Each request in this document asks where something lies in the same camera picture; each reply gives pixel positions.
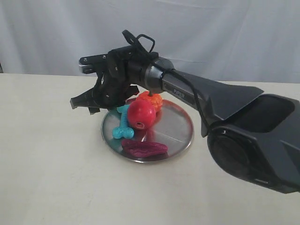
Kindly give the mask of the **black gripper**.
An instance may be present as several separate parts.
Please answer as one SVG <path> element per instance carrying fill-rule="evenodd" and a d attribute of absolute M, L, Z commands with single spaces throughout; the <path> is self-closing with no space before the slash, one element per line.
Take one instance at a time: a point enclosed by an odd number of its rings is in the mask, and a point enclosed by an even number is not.
<path fill-rule="evenodd" d="M 97 74 L 96 84 L 89 90 L 72 97 L 72 109 L 87 107 L 90 115 L 101 111 L 101 108 L 115 108 L 138 93 L 134 76 L 129 72 L 129 64 L 133 61 L 148 62 L 150 53 L 142 48 L 125 46 L 110 50 L 106 54 L 85 56 L 79 59 L 79 67 L 83 74 Z"/>

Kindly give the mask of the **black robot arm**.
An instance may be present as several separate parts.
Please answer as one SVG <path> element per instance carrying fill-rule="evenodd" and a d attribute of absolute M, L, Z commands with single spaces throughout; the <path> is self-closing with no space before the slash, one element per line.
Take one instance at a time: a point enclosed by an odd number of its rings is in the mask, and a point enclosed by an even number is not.
<path fill-rule="evenodd" d="M 257 87 L 229 85 L 184 73 L 157 52 L 126 46 L 82 57 L 93 88 L 70 100 L 90 113 L 111 110 L 143 87 L 167 92 L 201 115 L 211 156 L 228 174 L 281 193 L 300 189 L 300 103 Z"/>

